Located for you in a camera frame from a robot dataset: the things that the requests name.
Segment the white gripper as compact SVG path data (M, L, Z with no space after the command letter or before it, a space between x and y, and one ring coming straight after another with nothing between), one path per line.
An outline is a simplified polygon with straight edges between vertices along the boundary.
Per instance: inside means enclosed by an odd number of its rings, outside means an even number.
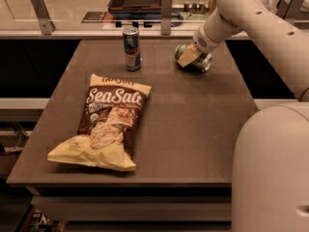
M202 25L193 35L193 44L180 44L177 48L177 62L181 67L188 66L202 53L211 53L221 44L220 33L215 27Z

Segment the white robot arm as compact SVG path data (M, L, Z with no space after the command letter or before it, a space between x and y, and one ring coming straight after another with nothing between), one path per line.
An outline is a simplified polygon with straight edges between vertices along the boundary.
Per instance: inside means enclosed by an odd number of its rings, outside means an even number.
M264 108L242 127L233 159L232 232L309 232L309 36L266 0L216 0L178 56L185 67L243 31L296 100Z

